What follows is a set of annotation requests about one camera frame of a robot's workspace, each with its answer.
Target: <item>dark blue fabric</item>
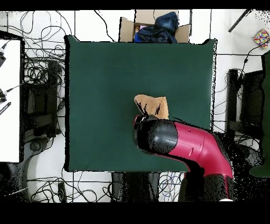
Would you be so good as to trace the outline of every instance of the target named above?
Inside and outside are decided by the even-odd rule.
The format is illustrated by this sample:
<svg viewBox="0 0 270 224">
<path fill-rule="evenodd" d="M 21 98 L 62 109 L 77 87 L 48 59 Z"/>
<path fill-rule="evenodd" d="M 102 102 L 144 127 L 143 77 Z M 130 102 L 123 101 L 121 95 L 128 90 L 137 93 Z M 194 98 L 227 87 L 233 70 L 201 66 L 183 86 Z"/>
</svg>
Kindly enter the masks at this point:
<svg viewBox="0 0 270 224">
<path fill-rule="evenodd" d="M 137 34 L 142 42 L 177 43 L 175 31 L 178 28 L 178 18 L 175 12 L 160 16 L 152 26 L 142 28 Z"/>
<path fill-rule="evenodd" d="M 138 33 L 135 34 L 134 42 L 135 43 L 140 43 L 141 42 L 141 39 L 139 38 Z"/>
</svg>

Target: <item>dark green table surface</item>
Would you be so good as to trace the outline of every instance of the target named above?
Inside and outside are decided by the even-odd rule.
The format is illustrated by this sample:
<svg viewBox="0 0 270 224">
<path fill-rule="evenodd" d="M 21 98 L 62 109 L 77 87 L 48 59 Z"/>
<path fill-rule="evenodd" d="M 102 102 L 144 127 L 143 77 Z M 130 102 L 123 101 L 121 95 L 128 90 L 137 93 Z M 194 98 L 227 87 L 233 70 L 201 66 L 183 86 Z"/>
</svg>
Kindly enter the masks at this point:
<svg viewBox="0 0 270 224">
<path fill-rule="evenodd" d="M 133 99 L 166 96 L 170 118 L 210 129 L 215 40 L 108 43 L 68 36 L 66 44 L 69 171 L 187 171 L 185 164 L 144 154 L 133 144 L 132 122 L 140 114 Z"/>
</svg>

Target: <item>cardboard box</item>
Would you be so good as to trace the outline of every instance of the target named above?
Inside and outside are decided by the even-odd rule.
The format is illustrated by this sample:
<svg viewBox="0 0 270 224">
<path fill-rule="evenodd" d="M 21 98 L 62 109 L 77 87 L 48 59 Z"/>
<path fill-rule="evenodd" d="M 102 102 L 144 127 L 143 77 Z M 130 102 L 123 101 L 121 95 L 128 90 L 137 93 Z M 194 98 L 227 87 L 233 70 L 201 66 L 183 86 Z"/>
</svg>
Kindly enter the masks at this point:
<svg viewBox="0 0 270 224">
<path fill-rule="evenodd" d="M 134 29 L 140 25 L 154 25 L 155 19 L 169 12 L 175 12 L 178 16 L 178 10 L 135 10 L 134 22 L 124 17 L 120 18 L 119 42 L 133 42 Z M 175 32 L 177 43 L 188 43 L 190 24 L 180 26 Z"/>
</svg>

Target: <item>black device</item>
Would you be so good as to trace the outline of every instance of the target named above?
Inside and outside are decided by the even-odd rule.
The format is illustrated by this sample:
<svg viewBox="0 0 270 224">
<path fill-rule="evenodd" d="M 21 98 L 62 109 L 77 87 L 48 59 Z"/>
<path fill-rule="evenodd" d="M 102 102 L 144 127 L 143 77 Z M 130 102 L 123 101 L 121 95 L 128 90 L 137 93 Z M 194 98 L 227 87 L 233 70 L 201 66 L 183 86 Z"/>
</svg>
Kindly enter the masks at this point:
<svg viewBox="0 0 270 224">
<path fill-rule="evenodd" d="M 147 172 L 112 173 L 111 202 L 157 202 L 159 176 Z"/>
<path fill-rule="evenodd" d="M 243 77 L 243 94 L 240 120 L 253 125 L 262 125 L 264 80 L 263 71 L 246 73 Z"/>
<path fill-rule="evenodd" d="M 6 58 L 3 55 L 0 55 L 0 67 L 5 62 Z"/>
<path fill-rule="evenodd" d="M 6 101 L 6 95 L 4 94 L 2 89 L 0 89 L 0 104 L 4 103 L 5 101 Z"/>
<path fill-rule="evenodd" d="M 24 128 L 34 130 L 35 136 L 46 134 L 48 138 L 56 136 L 57 124 L 57 74 L 62 70 L 57 61 L 49 61 L 47 83 L 22 86 Z"/>
<path fill-rule="evenodd" d="M 0 110 L 0 115 L 11 105 L 11 102 L 8 102 L 7 105 L 5 105 L 1 110 Z"/>
<path fill-rule="evenodd" d="M 65 183 L 63 181 L 58 183 L 58 196 L 61 203 L 67 203 Z"/>
</svg>

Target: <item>tangled wires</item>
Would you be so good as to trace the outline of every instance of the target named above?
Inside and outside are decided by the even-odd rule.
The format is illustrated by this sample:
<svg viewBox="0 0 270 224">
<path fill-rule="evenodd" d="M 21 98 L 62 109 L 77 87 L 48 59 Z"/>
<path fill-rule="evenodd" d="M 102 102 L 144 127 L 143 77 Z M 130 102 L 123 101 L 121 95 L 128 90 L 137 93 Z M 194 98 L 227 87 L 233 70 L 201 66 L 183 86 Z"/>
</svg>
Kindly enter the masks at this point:
<svg viewBox="0 0 270 224">
<path fill-rule="evenodd" d="M 184 173 L 180 172 L 164 172 L 159 177 L 159 201 L 174 202 L 177 201 L 180 185 L 181 175 Z"/>
</svg>

